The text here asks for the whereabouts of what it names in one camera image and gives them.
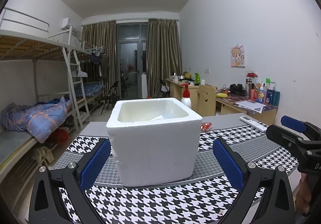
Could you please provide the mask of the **person's right hand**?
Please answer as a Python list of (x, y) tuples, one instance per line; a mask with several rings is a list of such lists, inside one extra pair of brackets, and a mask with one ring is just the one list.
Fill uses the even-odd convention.
[(296, 211), (300, 214), (307, 214), (310, 210), (311, 191), (307, 182), (307, 174), (302, 173), (299, 183), (299, 190), (296, 195)]

